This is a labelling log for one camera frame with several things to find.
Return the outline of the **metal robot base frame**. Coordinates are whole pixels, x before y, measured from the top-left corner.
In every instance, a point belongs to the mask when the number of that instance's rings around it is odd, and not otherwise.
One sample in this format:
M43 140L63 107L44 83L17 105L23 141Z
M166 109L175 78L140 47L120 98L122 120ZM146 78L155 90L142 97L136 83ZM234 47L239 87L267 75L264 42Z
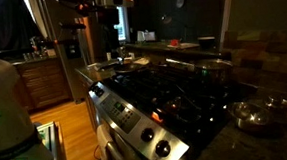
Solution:
M53 160L66 160L63 136L57 122L40 124L37 130L42 137L42 143L53 156Z

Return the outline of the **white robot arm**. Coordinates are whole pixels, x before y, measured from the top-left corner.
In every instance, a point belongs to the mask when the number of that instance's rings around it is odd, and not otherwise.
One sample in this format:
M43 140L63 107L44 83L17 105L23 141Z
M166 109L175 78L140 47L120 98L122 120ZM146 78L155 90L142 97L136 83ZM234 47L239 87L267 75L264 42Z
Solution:
M0 49L18 53L30 48L38 33L23 0L0 0ZM16 68L0 59L0 160L51 160L37 128L13 95Z

